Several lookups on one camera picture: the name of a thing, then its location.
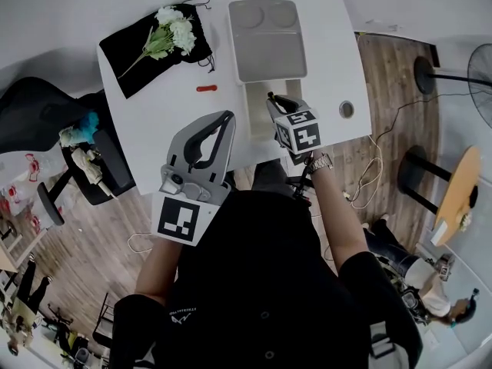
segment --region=black office chair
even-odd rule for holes
[[[98,322],[92,332],[92,338],[101,346],[111,348],[112,332],[108,332],[108,328],[113,328],[115,322],[114,308],[108,304],[109,293],[106,293],[105,299],[102,302],[101,310],[99,311]]]
[[[10,151],[48,151],[60,139],[58,133],[63,128],[80,121],[90,111],[97,112],[99,116],[94,141],[95,147],[101,152],[101,159],[93,162],[101,168],[103,182],[118,196],[134,187],[135,182],[102,91],[74,99],[40,78],[18,80],[0,98],[0,154]],[[87,151],[90,145],[82,143],[79,147]],[[72,160],[69,148],[61,151],[68,170],[50,191],[44,183],[38,186],[39,197],[56,225],[65,222],[55,206],[55,200],[72,177],[91,204],[97,205],[112,199],[99,186],[89,183],[83,170]]]

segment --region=chair armrest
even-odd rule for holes
[[[94,331],[92,332],[92,338],[95,340],[97,344],[100,344],[101,346],[111,348],[111,343],[112,339],[110,337],[107,337],[103,334],[99,334],[98,332]]]
[[[123,188],[128,185],[133,180],[133,177],[126,165],[125,158],[109,136],[109,133],[104,129],[97,130],[93,138],[98,150],[101,152],[106,167],[108,167],[118,186]]]

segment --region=black cloth bag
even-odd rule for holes
[[[212,54],[203,34],[196,7],[190,4],[175,4],[174,7],[175,10],[181,11],[185,18],[190,16],[193,18],[191,27],[196,40],[189,55],[182,56],[182,49],[175,48],[171,54],[159,60],[146,56],[122,78],[118,78],[141,55],[150,28],[153,27],[155,30],[158,27],[158,20],[155,18],[157,12],[153,12],[133,25],[123,28],[99,43],[126,98],[134,95],[173,65],[181,62],[196,63]]]

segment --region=drawstring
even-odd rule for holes
[[[184,0],[182,2],[182,4],[186,4],[186,3],[189,3],[189,2],[193,2],[193,1],[194,0]],[[206,2],[199,2],[199,3],[191,4],[191,5],[194,5],[195,7],[205,7],[206,9],[212,9],[211,7],[209,7],[207,5],[209,3],[210,3],[210,0],[207,0]],[[207,64],[200,64],[200,62],[198,62],[198,65],[200,67],[208,67],[210,65],[211,68],[210,68],[210,71],[208,72],[208,74],[210,74],[212,71],[215,71],[215,60],[214,60],[214,56],[213,55],[207,56],[204,60],[207,60]]]
[[[208,74],[210,74],[212,71],[215,71],[215,60],[214,60],[214,55],[210,55],[210,56],[207,56],[205,58],[205,60],[207,60],[207,64],[206,65],[201,65],[200,62],[198,62],[198,65],[200,67],[208,67],[209,65],[211,66],[210,68],[210,71],[208,72]]]
[[[182,2],[182,4],[187,3],[187,2],[193,2],[193,0],[184,0],[184,1]],[[202,6],[203,6],[203,7],[205,7],[206,9],[211,9],[211,8],[207,5],[207,4],[209,4],[209,3],[210,3],[210,0],[207,0],[206,2],[196,3],[196,4],[192,4],[192,5],[194,5],[195,7],[202,7]]]

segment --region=silver watch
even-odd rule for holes
[[[333,163],[331,162],[330,156],[328,156],[326,153],[322,153],[322,156],[314,160],[311,165],[309,166],[309,174],[313,175],[313,173],[320,169],[328,167],[330,169],[333,168]]]

